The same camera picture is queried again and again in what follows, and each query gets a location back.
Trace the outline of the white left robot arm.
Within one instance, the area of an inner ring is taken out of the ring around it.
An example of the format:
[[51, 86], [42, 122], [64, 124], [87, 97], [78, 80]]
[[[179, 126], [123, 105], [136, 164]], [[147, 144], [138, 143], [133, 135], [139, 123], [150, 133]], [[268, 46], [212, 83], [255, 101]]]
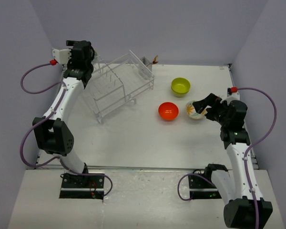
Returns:
[[67, 126], [71, 111], [94, 70], [95, 50], [89, 41], [67, 41], [66, 50], [53, 50], [54, 59], [66, 65], [57, 97], [43, 117], [33, 120], [38, 148], [57, 157], [78, 187], [89, 184], [86, 164], [75, 153], [74, 136]]

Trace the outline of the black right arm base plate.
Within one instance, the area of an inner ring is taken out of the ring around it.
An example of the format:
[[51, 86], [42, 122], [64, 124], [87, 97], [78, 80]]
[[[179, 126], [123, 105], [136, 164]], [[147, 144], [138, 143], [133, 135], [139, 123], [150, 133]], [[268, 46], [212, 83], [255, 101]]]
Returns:
[[197, 176], [189, 176], [189, 194], [190, 199], [221, 199], [218, 190]]

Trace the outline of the lime green bowl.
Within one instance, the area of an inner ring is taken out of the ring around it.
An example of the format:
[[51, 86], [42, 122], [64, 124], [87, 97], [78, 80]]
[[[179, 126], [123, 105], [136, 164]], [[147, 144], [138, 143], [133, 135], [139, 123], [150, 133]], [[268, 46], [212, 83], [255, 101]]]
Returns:
[[182, 88], [180, 91], [175, 90], [174, 88], [171, 88], [171, 90], [172, 90], [173, 95], [176, 97], [185, 97], [190, 91], [189, 88]]
[[182, 77], [178, 77], [172, 80], [171, 88], [180, 91], [182, 88], [191, 88], [190, 82]]

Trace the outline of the orange bowl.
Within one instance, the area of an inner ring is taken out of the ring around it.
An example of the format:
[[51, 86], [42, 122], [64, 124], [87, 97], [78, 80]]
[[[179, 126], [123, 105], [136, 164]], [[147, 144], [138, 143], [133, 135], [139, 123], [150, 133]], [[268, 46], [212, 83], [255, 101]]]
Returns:
[[165, 121], [173, 121], [179, 115], [179, 108], [172, 102], [164, 102], [158, 107], [158, 114]]

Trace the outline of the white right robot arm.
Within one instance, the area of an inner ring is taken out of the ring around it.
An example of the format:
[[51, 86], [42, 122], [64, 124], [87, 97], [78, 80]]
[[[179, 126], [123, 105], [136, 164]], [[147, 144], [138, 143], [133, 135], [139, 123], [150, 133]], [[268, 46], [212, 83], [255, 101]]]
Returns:
[[224, 201], [225, 225], [234, 229], [264, 228], [273, 206], [264, 199], [255, 178], [250, 139], [244, 127], [247, 105], [240, 101], [238, 93], [232, 93], [225, 99], [209, 94], [193, 102], [193, 107], [199, 114], [206, 111], [208, 120], [220, 124], [220, 137], [232, 165], [232, 177], [219, 164], [208, 164], [203, 175], [204, 184], [216, 187]]

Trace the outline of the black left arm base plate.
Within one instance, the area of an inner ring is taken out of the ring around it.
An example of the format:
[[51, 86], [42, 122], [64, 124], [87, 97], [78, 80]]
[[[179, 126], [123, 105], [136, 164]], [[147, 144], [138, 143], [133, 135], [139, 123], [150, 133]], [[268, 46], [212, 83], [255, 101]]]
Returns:
[[61, 174], [61, 199], [100, 199], [104, 198], [104, 175], [78, 176]]

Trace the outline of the patterned beige bowl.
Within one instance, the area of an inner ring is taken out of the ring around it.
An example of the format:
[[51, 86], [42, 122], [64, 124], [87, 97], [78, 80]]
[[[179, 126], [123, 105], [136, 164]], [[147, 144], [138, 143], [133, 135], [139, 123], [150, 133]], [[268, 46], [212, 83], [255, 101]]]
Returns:
[[194, 106], [193, 106], [193, 102], [194, 102], [194, 100], [189, 101], [186, 104], [186, 113], [187, 113], [188, 117], [190, 117], [191, 119], [194, 119], [194, 120], [200, 120], [200, 119], [205, 118], [206, 110], [203, 110], [201, 113], [197, 113]]

